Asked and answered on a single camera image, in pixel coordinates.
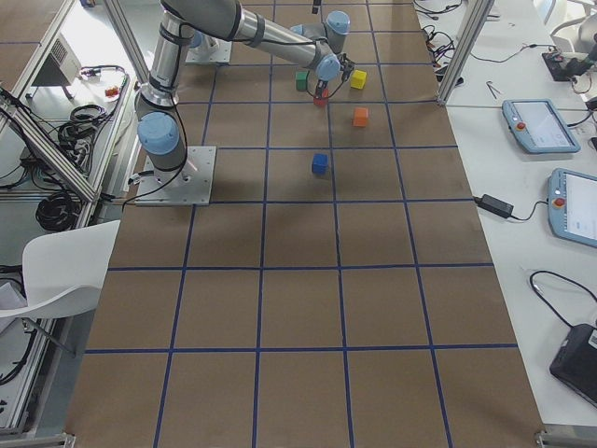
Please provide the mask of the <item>green wooden block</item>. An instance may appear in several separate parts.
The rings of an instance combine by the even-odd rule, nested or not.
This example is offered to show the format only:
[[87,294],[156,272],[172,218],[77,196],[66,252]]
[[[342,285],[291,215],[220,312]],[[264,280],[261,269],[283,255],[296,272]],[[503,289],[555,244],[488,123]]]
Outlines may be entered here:
[[308,80],[309,80],[309,72],[308,71],[297,71],[295,74],[295,88],[297,91],[307,91],[308,90]]

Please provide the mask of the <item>orange wooden block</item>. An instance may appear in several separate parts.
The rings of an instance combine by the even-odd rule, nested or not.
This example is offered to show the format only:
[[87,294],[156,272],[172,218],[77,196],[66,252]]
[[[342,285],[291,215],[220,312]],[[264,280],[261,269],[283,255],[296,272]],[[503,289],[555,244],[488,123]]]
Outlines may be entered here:
[[356,107],[353,113],[353,125],[358,128],[367,127],[369,123],[369,110],[367,107]]

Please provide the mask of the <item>upper teach pendant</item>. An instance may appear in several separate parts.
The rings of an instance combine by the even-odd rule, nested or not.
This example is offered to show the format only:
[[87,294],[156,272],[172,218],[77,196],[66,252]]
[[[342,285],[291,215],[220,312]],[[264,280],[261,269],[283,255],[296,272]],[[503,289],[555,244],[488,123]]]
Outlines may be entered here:
[[577,153],[580,145],[549,99],[506,100],[501,105],[507,127],[531,154]]

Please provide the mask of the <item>red wooden block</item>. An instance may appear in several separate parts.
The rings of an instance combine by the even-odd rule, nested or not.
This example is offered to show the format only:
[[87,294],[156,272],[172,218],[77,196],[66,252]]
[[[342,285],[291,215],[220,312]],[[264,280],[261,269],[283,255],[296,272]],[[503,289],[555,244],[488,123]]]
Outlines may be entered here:
[[327,103],[328,103],[328,96],[329,96],[328,89],[326,89],[326,98],[324,98],[324,99],[315,99],[314,95],[313,95],[312,102],[313,102],[314,105],[316,105],[318,107],[325,107],[327,105]]

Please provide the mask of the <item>teach pendant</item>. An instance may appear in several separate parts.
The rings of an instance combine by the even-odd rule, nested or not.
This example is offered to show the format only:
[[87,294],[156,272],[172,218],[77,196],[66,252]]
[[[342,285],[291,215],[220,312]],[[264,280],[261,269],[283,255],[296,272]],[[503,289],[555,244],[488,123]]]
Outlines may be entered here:
[[559,238],[596,246],[596,177],[555,169],[548,179],[548,223]]
[[507,127],[531,154],[577,153],[580,145],[549,99],[506,100],[501,105]]

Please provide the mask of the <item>blue wooden block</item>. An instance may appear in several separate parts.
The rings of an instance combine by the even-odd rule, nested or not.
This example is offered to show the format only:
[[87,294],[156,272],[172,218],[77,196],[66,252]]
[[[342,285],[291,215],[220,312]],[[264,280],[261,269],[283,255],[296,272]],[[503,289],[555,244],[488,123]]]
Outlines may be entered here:
[[312,173],[314,175],[325,175],[328,169],[328,155],[325,153],[315,153],[312,156]]

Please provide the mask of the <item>white chair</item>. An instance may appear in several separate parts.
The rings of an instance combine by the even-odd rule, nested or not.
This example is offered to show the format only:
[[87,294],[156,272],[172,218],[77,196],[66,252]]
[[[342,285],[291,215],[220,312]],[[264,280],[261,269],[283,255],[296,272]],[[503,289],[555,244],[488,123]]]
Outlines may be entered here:
[[27,305],[5,317],[62,318],[95,309],[120,222],[42,235],[22,253]]

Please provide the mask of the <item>yellow wooden block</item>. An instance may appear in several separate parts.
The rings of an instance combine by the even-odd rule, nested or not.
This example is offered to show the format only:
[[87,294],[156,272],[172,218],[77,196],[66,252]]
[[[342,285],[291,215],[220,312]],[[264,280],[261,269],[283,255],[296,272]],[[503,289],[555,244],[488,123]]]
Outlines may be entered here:
[[350,86],[355,90],[363,90],[367,84],[368,73],[362,70],[354,70],[350,78]]

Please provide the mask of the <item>brown paper table mat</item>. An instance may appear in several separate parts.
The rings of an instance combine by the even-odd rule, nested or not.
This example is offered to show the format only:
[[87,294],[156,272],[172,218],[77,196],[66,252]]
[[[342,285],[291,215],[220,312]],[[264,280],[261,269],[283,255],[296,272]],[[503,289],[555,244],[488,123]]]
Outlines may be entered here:
[[334,9],[368,80],[325,107],[293,65],[244,45],[184,70],[189,141],[217,149],[212,200],[124,207],[66,420],[77,446],[534,445],[542,424],[415,9]]

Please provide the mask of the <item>black laptop case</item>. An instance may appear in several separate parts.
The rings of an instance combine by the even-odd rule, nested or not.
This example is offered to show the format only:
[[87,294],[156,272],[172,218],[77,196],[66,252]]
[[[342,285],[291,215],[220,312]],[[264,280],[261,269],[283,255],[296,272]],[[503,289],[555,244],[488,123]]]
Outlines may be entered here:
[[596,328],[571,327],[549,366],[552,376],[596,406]]

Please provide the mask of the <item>black power adapter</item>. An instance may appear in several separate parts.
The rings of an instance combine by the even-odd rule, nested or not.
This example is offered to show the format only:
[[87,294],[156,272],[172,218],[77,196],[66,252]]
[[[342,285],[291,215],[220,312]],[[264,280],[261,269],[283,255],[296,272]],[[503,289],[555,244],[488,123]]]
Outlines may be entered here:
[[474,202],[477,205],[477,207],[502,218],[511,217],[514,209],[514,206],[512,204],[499,200],[489,194],[475,196]]

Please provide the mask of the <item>aluminium frame post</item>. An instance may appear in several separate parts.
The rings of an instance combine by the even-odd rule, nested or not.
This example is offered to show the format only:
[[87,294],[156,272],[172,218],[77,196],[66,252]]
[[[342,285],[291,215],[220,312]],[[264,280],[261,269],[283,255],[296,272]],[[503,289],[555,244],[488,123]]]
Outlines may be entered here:
[[437,102],[446,105],[452,91],[456,87],[458,78],[465,67],[475,42],[493,8],[493,0],[469,1],[465,10],[463,22],[456,35],[456,49],[452,59],[439,83]]

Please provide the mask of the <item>lower teach pendant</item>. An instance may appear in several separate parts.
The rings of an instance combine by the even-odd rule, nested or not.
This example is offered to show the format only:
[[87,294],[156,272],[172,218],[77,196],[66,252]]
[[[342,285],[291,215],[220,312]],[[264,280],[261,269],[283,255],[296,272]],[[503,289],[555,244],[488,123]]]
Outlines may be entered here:
[[555,169],[548,179],[548,223],[559,238],[596,246],[596,177]]

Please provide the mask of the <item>grey control box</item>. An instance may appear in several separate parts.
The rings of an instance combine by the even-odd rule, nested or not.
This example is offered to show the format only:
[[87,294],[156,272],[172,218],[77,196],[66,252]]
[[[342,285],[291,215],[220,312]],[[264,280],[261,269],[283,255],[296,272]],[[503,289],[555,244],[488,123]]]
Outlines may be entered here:
[[62,33],[55,38],[49,54],[37,73],[32,86],[61,87],[68,100],[74,95],[68,90],[79,76],[82,65]]

